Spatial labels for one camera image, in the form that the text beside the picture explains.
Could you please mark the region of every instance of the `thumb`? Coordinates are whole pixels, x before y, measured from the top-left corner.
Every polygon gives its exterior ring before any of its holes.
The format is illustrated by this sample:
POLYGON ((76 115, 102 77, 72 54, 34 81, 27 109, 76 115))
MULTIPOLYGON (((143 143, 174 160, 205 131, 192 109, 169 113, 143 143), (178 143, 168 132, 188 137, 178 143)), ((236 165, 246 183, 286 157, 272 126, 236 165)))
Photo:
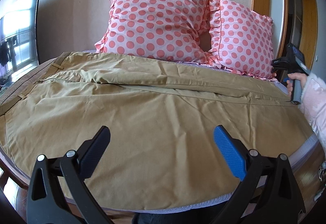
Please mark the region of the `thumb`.
POLYGON ((288 77, 292 80, 302 81, 304 79, 304 74, 301 73, 289 73, 288 77))

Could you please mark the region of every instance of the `sleeve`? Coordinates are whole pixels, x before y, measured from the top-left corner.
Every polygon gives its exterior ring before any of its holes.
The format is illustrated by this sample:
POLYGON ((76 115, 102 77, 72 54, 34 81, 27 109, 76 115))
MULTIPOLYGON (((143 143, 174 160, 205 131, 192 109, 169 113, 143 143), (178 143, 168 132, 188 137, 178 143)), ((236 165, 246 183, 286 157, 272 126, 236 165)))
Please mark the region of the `sleeve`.
POLYGON ((326 153, 326 84, 311 73, 301 95, 300 111, 304 114, 326 153))

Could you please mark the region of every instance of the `flat screen tv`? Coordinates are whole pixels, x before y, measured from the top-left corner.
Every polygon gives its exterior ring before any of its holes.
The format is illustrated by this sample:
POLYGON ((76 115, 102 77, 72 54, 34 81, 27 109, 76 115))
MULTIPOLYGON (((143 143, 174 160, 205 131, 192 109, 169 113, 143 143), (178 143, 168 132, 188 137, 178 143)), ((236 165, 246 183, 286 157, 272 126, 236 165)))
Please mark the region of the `flat screen tv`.
POLYGON ((0 19, 2 83, 6 80, 14 82, 40 63, 37 46, 38 5, 39 0, 17 0, 0 19))

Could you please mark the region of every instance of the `human hand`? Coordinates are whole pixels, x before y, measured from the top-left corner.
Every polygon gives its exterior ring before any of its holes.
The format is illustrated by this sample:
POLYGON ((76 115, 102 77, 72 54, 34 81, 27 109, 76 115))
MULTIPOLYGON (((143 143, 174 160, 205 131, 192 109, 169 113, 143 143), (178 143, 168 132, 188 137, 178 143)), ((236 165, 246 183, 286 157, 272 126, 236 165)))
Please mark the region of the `human hand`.
MULTIPOLYGON (((302 89, 304 88, 305 83, 307 82, 307 75, 305 75, 304 73, 290 73, 288 74, 288 77, 292 80, 299 80, 302 89)), ((290 80, 287 80, 286 83, 287 83, 287 91, 289 93, 289 97, 291 98, 291 94, 293 91, 293 84, 291 83, 290 80)))

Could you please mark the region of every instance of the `pink pillow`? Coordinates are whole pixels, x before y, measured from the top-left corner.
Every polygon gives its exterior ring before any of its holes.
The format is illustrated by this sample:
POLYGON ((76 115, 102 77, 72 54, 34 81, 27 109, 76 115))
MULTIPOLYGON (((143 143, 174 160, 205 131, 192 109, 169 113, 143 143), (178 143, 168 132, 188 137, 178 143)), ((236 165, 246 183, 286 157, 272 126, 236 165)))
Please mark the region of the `pink pillow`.
POLYGON ((214 0, 209 31, 211 59, 215 57, 215 61, 234 73, 271 78, 272 25, 270 17, 241 4, 214 0))
POLYGON ((208 0, 111 0, 109 27, 95 44, 113 52, 170 61, 207 63, 198 33, 207 29, 208 0))

